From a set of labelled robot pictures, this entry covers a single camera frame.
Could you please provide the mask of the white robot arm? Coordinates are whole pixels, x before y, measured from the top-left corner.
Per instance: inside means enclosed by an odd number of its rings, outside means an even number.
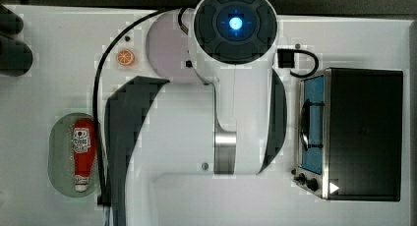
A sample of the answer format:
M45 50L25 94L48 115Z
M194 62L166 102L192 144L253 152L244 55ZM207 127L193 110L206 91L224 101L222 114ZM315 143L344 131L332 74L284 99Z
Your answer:
M202 0L143 22L151 76L106 100L111 226L157 226L154 182L263 172L286 135L277 15L268 0Z

